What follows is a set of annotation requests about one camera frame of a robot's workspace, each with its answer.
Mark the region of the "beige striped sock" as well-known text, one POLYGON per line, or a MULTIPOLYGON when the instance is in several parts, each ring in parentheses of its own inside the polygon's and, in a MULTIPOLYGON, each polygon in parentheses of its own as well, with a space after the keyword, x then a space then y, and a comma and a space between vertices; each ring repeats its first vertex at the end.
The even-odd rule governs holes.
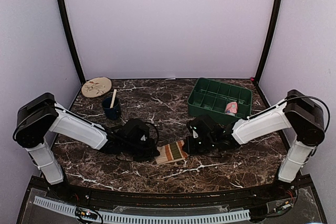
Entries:
POLYGON ((188 154, 182 150, 183 145, 184 141, 181 140, 157 147, 159 156, 155 158, 155 162, 158 165, 161 165, 185 160, 188 157, 188 154))

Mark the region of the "pink patterned sock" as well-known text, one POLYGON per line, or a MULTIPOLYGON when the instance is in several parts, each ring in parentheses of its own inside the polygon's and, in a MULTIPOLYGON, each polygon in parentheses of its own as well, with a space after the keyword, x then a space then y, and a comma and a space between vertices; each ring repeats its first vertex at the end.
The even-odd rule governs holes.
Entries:
POLYGON ((230 102, 226 105, 225 114, 236 116, 238 113, 238 104, 236 101, 230 102))

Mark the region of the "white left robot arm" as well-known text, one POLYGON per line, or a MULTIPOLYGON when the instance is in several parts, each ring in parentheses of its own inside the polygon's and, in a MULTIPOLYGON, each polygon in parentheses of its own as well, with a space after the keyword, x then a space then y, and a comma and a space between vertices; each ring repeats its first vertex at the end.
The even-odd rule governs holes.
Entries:
POLYGON ((63 201, 74 197, 74 189, 45 142, 48 132, 54 132, 84 143, 104 154, 128 153, 137 162, 159 156, 157 139, 150 136, 152 123, 130 119, 124 125, 107 127, 90 122, 57 103, 47 92, 18 110, 13 140, 31 156, 46 181, 54 185, 54 193, 63 201))

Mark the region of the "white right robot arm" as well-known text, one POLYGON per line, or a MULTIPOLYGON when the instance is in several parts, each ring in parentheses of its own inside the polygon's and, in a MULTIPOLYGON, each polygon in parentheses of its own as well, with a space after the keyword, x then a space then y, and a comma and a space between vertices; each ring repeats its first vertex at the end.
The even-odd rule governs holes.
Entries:
POLYGON ((330 119, 330 109, 324 101, 293 89, 275 105, 225 126, 209 115, 196 117, 187 124, 190 136, 182 150, 190 155, 233 150, 264 135, 293 130, 295 138, 278 169, 277 181, 268 187, 269 197, 278 200, 287 193, 287 183, 294 181, 298 171, 324 141, 330 119))

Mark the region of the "dark blue mug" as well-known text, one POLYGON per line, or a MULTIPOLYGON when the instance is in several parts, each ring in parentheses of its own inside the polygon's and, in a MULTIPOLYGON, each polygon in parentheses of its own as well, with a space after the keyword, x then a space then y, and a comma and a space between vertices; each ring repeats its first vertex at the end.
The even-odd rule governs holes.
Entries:
POLYGON ((102 108, 105 116, 109 120, 117 120, 121 116, 120 101, 115 98, 113 107, 111 107, 112 97, 105 98, 102 102, 102 108))

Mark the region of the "green compartment tray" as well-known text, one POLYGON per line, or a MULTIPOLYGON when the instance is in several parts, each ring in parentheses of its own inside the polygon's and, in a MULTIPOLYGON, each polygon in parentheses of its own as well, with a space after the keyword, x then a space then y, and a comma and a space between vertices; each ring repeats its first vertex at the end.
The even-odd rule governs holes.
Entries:
POLYGON ((211 79, 199 78, 187 100, 188 114, 209 115, 215 122, 227 125, 251 115, 253 93, 249 89, 211 79), (236 116, 225 114, 226 105, 236 101, 236 116))

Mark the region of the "wooden stick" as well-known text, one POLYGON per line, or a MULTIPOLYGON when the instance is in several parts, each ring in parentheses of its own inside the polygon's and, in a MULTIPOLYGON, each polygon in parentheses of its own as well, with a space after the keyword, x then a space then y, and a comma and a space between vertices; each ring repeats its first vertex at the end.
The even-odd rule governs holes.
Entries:
POLYGON ((110 103, 110 108, 112 109, 113 106, 114 106, 114 102, 115 102, 115 99, 116 99, 116 94, 117 94, 117 89, 113 89, 113 94, 112 94, 112 97, 111 97, 111 103, 110 103))

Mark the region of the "beige embroidered round coaster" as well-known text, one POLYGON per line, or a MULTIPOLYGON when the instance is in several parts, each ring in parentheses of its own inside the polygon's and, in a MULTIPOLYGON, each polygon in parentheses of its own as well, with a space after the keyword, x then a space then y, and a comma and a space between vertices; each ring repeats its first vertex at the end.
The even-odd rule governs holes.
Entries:
POLYGON ((81 88, 81 93, 86 98, 97 98, 112 88, 112 81, 107 77, 97 77, 88 80, 81 88))

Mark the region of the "black front rail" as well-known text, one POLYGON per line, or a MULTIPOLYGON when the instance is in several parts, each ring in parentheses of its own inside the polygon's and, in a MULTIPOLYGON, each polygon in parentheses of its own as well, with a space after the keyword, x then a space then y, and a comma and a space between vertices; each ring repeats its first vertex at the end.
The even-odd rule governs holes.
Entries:
POLYGON ((269 186, 225 190, 205 193, 128 193, 71 185, 64 198, 84 206, 110 207, 112 205, 135 207, 197 207, 215 204, 232 206, 258 206, 275 199, 269 186))

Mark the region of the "right black frame post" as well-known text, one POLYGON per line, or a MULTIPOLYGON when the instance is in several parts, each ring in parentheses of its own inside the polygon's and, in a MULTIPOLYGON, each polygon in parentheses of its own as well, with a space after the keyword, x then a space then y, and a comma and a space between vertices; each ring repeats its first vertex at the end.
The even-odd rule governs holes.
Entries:
POLYGON ((269 26, 268 26, 268 30, 267 30, 267 34, 265 38, 265 43, 264 43, 263 50, 260 56, 260 61, 257 67, 257 71, 254 76, 254 82, 257 86, 259 85, 259 82, 262 78, 263 71, 266 66, 267 58, 268 58, 268 55, 271 49, 271 44, 272 44, 272 40, 273 40, 274 33, 276 30, 277 21, 278 21, 280 6, 281 6, 281 0, 274 0, 273 5, 272 5, 269 26))

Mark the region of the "black frame post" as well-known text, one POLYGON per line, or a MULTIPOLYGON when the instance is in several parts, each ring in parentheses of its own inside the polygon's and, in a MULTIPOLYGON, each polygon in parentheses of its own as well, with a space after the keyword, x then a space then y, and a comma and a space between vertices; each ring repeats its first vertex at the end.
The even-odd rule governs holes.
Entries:
POLYGON ((267 34, 265 38, 265 43, 264 43, 263 50, 260 56, 260 61, 257 67, 257 71, 254 76, 254 82, 257 86, 259 85, 259 82, 262 78, 263 71, 266 66, 267 58, 268 58, 268 55, 271 49, 271 44, 272 44, 272 40, 273 40, 274 33, 276 30, 277 21, 278 21, 280 6, 281 6, 281 0, 274 0, 273 5, 272 5, 269 26, 268 26, 268 30, 267 30, 267 34))
POLYGON ((80 83, 84 84, 86 82, 86 79, 85 79, 85 75, 84 75, 84 72, 83 72, 83 69, 80 63, 80 59, 79 59, 79 56, 76 50, 75 41, 72 35, 68 13, 67 13, 67 8, 66 8, 66 2, 65 0, 57 0, 57 3, 58 3, 61 22, 62 22, 63 30, 66 36, 66 41, 67 41, 68 48, 70 51, 71 59, 75 67, 76 74, 77 74, 77 77, 80 83))

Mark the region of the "left black frame post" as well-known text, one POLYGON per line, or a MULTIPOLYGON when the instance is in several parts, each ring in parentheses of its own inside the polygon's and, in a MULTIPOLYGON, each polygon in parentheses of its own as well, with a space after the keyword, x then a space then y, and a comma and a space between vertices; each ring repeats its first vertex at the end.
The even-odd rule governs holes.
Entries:
POLYGON ((68 13, 67 13, 67 8, 66 8, 66 2, 65 0, 57 0, 57 3, 58 3, 61 22, 62 22, 63 30, 66 36, 66 41, 67 41, 68 48, 70 51, 71 59, 75 67, 76 74, 77 74, 77 77, 80 83, 84 84, 86 82, 86 79, 85 79, 85 75, 84 75, 84 72, 83 72, 83 69, 80 63, 80 59, 79 59, 79 56, 76 50, 75 41, 72 35, 68 13))

